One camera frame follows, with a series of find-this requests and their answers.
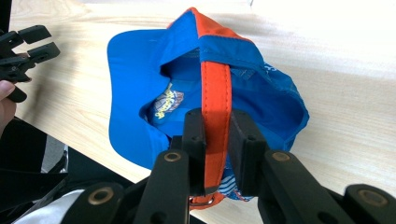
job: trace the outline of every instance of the orange strap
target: orange strap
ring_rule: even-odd
[[[210,195],[191,200],[191,209],[213,206],[224,198],[214,193],[220,184],[228,147],[232,110],[231,74],[228,64],[203,62],[202,114],[205,124],[205,189]]]

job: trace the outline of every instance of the white cloth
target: white cloth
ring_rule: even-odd
[[[45,207],[35,210],[22,217],[14,224],[58,224],[62,222],[69,207],[76,201],[78,196],[84,191],[77,189],[65,194],[62,198],[53,201]]]

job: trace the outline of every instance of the black plastic bracket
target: black plastic bracket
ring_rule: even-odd
[[[50,32],[43,25],[32,26],[19,32],[0,32],[0,80],[8,80],[12,83],[28,82],[31,79],[26,76],[28,69],[34,68],[36,63],[42,63],[57,57],[59,49],[52,42],[47,45],[30,49],[27,53],[16,54],[13,49],[23,42],[32,44],[50,37]],[[16,88],[8,98],[15,103],[23,102],[27,95]]]

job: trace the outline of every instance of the blue cap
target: blue cap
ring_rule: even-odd
[[[201,107],[201,62],[230,66],[233,108],[249,113],[270,148],[290,150],[308,122],[289,76],[266,63],[251,41],[217,23],[199,23],[203,18],[210,20],[191,8],[167,29],[110,40],[109,137],[123,158],[151,169],[169,139],[183,134],[185,114]]]

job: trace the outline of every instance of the cap brim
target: cap brim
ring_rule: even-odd
[[[146,168],[151,168],[160,153],[148,150],[168,147],[167,137],[148,124],[144,111],[169,83],[168,77],[154,72],[150,65],[152,52],[164,33],[126,32],[113,37],[107,47],[112,85],[110,143],[123,158]]]

